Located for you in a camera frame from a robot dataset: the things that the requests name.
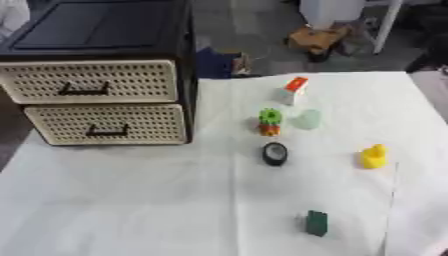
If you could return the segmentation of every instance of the green cube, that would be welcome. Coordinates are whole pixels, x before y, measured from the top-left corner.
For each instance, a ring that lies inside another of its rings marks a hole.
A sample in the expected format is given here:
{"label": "green cube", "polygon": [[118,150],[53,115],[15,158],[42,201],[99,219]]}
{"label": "green cube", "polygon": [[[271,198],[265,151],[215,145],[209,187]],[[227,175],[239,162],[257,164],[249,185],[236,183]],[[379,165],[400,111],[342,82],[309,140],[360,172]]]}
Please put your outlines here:
{"label": "green cube", "polygon": [[308,234],[323,237],[328,231],[328,217],[326,213],[308,211],[305,231]]}

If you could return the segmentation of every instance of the black lid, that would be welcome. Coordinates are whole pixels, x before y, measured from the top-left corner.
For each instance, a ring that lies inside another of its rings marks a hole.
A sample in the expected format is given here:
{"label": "black lid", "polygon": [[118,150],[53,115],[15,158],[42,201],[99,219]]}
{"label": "black lid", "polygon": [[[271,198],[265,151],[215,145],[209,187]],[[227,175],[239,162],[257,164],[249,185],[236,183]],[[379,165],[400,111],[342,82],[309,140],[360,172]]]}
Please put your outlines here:
{"label": "black lid", "polygon": [[183,35],[181,28],[185,24],[179,23],[186,21],[185,2],[59,1],[17,31],[5,45],[8,55],[101,55],[123,51],[169,54],[176,51]]}

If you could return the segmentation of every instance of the drawer handle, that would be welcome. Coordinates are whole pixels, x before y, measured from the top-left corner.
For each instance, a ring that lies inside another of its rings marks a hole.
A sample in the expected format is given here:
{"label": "drawer handle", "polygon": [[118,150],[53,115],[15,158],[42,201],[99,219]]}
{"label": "drawer handle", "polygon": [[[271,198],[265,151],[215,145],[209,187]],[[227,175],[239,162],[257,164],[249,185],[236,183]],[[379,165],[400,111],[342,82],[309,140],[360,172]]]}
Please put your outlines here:
{"label": "drawer handle", "polygon": [[99,90],[73,90],[70,91],[72,83],[66,82],[64,87],[58,92],[59,95],[107,95],[109,94],[109,82],[104,82]]}
{"label": "drawer handle", "polygon": [[89,130],[86,132],[87,137],[94,137],[94,136],[127,136],[129,125],[125,124],[123,128],[121,128],[121,131],[115,131],[115,132],[97,132],[96,125],[92,124],[89,127]]}

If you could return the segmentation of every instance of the plastic drawer unit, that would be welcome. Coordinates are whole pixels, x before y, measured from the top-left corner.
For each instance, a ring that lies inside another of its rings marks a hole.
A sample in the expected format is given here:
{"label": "plastic drawer unit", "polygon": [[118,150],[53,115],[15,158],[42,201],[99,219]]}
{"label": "plastic drawer unit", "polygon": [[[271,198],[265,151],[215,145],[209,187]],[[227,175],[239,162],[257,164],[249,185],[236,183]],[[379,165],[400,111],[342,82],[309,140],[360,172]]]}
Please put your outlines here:
{"label": "plastic drawer unit", "polygon": [[51,145],[189,143],[192,24],[186,0],[56,1],[1,46],[1,83]]}

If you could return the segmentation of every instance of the yellow rubber duck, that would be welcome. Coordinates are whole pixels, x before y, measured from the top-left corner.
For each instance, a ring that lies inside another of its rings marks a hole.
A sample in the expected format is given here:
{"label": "yellow rubber duck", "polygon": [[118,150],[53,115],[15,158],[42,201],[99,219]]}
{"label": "yellow rubber duck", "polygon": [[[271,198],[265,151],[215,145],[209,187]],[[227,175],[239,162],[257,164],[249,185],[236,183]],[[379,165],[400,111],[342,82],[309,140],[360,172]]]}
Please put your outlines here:
{"label": "yellow rubber duck", "polygon": [[380,168],[386,165],[386,147],[377,144],[361,152],[361,164],[366,169]]}

